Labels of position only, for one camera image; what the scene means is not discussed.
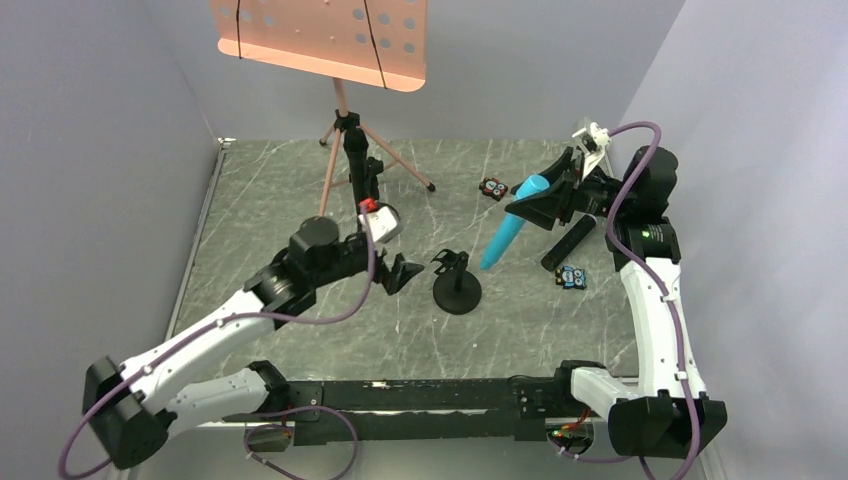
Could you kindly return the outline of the small black mic stand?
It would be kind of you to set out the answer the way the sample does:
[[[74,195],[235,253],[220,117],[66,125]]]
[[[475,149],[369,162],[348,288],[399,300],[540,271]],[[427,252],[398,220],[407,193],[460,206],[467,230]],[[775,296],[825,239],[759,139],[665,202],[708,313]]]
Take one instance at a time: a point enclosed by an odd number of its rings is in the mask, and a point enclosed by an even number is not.
[[[469,254],[443,249],[432,262],[440,263],[432,288],[436,305],[451,315],[473,311],[482,299],[482,287],[477,277],[467,270]]]

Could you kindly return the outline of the black round-base mic stand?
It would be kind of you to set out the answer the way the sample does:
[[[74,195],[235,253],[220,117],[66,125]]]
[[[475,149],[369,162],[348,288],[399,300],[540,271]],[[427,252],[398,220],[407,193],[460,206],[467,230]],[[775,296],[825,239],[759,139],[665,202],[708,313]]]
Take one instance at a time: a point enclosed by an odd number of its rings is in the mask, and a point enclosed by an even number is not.
[[[376,213],[383,203],[380,201],[380,176],[385,171],[382,160],[368,156],[363,167],[363,199],[360,201],[368,213]]]

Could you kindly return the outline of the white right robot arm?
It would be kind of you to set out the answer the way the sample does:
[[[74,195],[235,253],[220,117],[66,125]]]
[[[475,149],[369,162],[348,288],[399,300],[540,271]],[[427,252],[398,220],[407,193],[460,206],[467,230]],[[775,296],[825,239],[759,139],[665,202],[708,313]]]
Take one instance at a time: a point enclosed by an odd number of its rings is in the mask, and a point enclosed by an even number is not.
[[[607,247],[631,307],[639,359],[629,387],[598,362],[565,360],[551,385],[564,402],[602,417],[614,451],[625,457],[690,459],[727,423],[724,402],[709,397],[688,341],[681,301],[681,251],[665,215],[677,183],[676,156],[639,148],[623,179],[589,169],[567,148],[539,175],[532,194],[511,190],[509,214],[550,230],[576,213],[606,218]]]

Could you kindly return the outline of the blue microphone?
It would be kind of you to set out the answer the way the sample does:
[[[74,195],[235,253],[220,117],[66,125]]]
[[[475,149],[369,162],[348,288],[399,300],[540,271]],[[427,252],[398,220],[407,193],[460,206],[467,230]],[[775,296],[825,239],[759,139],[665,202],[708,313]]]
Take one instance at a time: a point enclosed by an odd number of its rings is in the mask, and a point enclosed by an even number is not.
[[[514,194],[515,200],[522,200],[531,195],[541,193],[550,187],[550,182],[541,175],[530,175]],[[480,269],[488,270],[503,256],[515,240],[526,221],[514,214],[507,213],[493,238],[488,243],[480,260]]]

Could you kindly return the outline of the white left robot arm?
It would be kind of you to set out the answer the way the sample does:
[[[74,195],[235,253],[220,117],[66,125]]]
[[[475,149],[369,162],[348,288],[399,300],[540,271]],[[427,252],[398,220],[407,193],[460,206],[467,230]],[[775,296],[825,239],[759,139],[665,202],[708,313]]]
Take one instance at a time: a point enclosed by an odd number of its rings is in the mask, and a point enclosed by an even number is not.
[[[389,295],[424,269],[397,254],[386,263],[379,243],[401,230],[396,212],[383,207],[358,219],[341,237],[335,221],[303,221],[287,247],[220,307],[166,342],[122,362],[104,356],[86,370],[82,413],[117,469],[152,457],[172,437],[203,423],[240,414],[280,415],[290,386],[268,361],[254,361],[216,380],[195,379],[212,362],[289,323],[308,323],[304,312],[319,288],[365,274]]]

